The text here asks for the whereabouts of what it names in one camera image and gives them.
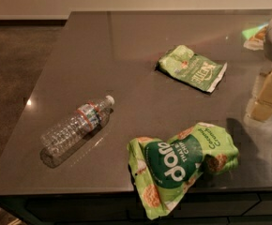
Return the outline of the green rice chip bag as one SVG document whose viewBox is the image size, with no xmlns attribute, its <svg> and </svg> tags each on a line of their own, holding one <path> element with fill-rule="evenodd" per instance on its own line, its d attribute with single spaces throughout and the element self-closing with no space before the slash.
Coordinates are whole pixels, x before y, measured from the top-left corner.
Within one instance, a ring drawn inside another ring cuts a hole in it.
<svg viewBox="0 0 272 225">
<path fill-rule="evenodd" d="M 239 152 L 223 127 L 198 123 L 164 142 L 139 137 L 128 143 L 128 166 L 145 213 L 168 216 L 203 173 L 238 165 Z"/>
</svg>

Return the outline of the green jalapeno chip bag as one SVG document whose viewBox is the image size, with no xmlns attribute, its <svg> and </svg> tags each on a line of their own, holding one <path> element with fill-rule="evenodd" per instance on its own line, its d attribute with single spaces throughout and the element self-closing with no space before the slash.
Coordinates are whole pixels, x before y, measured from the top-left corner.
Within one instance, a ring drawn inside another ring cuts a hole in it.
<svg viewBox="0 0 272 225">
<path fill-rule="evenodd" d="M 186 45 L 178 45 L 161 56 L 158 68 L 182 83 L 212 93 L 223 78 L 227 64 L 215 63 Z"/>
</svg>

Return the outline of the clear plastic water bottle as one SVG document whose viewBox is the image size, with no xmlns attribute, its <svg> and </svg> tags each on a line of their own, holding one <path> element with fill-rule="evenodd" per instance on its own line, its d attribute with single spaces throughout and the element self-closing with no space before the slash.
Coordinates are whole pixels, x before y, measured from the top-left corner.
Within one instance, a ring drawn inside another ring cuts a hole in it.
<svg viewBox="0 0 272 225">
<path fill-rule="evenodd" d="M 104 127 L 114 103 L 112 96 L 90 99 L 74 113 L 48 128 L 40 137 L 48 154 L 53 158 L 61 157 L 84 136 L 98 127 Z"/>
</svg>

